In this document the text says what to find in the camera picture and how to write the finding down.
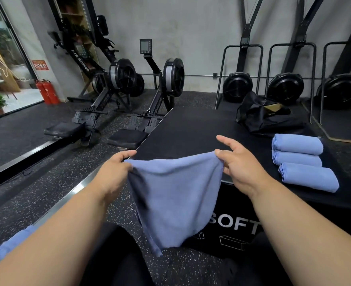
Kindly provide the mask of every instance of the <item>red sign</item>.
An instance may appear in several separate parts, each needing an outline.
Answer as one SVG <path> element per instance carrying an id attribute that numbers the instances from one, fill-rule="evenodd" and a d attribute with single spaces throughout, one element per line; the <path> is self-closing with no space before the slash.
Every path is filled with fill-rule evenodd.
<path id="1" fill-rule="evenodd" d="M 31 60 L 36 70 L 49 70 L 44 60 Z"/>

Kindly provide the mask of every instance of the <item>stack of folded towels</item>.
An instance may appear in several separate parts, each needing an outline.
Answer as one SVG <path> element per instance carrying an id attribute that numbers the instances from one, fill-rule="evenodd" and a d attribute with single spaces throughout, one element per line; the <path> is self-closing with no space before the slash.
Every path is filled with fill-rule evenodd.
<path id="1" fill-rule="evenodd" d="M 336 192 L 339 183 L 330 168 L 322 167 L 320 139 L 298 134 L 275 134 L 272 159 L 279 166 L 284 183 Z"/>

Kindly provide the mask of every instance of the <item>hand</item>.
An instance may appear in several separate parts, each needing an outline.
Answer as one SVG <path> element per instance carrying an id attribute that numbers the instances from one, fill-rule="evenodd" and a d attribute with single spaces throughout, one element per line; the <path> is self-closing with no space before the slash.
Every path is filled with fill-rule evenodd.
<path id="1" fill-rule="evenodd" d="M 89 183 L 89 187 L 100 193 L 107 204 L 119 196 L 128 177 L 128 172 L 133 168 L 130 163 L 123 162 L 123 160 L 136 153 L 136 151 L 116 153 L 102 165 L 93 181 Z"/>
<path id="2" fill-rule="evenodd" d="M 239 142 L 222 135 L 218 135 L 217 139 L 233 150 L 215 150 L 216 156 L 224 161 L 223 172 L 229 175 L 235 187 L 250 199 L 270 183 L 275 182 L 255 156 Z"/>

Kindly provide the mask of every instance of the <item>floor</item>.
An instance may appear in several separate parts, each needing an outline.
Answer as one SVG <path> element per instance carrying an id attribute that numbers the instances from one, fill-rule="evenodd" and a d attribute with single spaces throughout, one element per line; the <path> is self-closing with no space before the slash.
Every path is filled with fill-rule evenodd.
<path id="1" fill-rule="evenodd" d="M 142 96 L 133 99 L 135 109 L 146 109 L 153 95 L 154 91 L 147 90 Z M 184 92 L 176 99 L 176 106 L 214 108 L 215 97 L 213 93 Z M 49 138 L 43 135 L 45 127 L 68 120 L 74 109 L 84 106 L 66 103 L 56 108 L 46 108 L 44 104 L 38 104 L 26 109 L 28 112 L 22 110 L 1 118 L 0 165 L 42 144 Z M 111 110 L 112 106 L 108 105 L 107 110 Z M 98 120 L 102 132 L 98 144 L 92 148 L 72 144 L 2 185 L 0 244 L 37 221 L 97 166 L 116 153 L 117 148 L 107 145 L 106 139 L 118 129 L 126 127 L 128 122 L 129 117 L 126 115 L 102 115 Z M 314 129 L 318 135 L 322 135 L 319 129 Z M 5 138 L 11 130 L 13 138 Z M 324 143 L 351 176 L 351 144 L 328 140 Z M 165 250 L 160 258 L 150 253 L 126 187 L 109 208 L 107 218 L 123 226 L 135 238 L 156 285 L 219 285 L 217 272 L 221 260 L 218 258 L 183 248 Z"/>
<path id="2" fill-rule="evenodd" d="M 22 92 L 14 93 L 17 99 L 9 93 L 8 97 L 5 95 L 6 106 L 3 108 L 5 113 L 18 110 L 22 107 L 40 102 L 43 100 L 38 89 L 21 89 Z"/>

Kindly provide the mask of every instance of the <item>rowing machine seat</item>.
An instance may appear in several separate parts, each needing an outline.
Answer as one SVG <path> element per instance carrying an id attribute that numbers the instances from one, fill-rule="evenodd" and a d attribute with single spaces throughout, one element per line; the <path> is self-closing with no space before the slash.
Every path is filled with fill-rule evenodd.
<path id="1" fill-rule="evenodd" d="M 120 129 L 109 137 L 107 144 L 126 149 L 137 149 L 148 135 L 148 133 L 140 130 Z"/>
<path id="2" fill-rule="evenodd" d="M 44 130 L 45 135 L 66 138 L 75 134 L 85 132 L 85 124 L 76 124 L 74 122 L 61 122 L 57 125 Z"/>

